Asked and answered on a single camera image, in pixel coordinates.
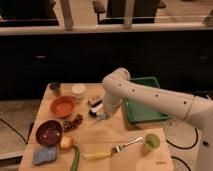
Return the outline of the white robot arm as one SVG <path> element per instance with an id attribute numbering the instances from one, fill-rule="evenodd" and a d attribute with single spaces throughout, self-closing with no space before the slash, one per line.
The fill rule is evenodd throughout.
<path id="1" fill-rule="evenodd" d="M 213 100 L 130 81 L 130 73 L 118 68 L 102 80 L 104 109 L 116 113 L 123 98 L 132 99 L 199 129 L 202 133 L 195 171 L 213 171 Z"/>

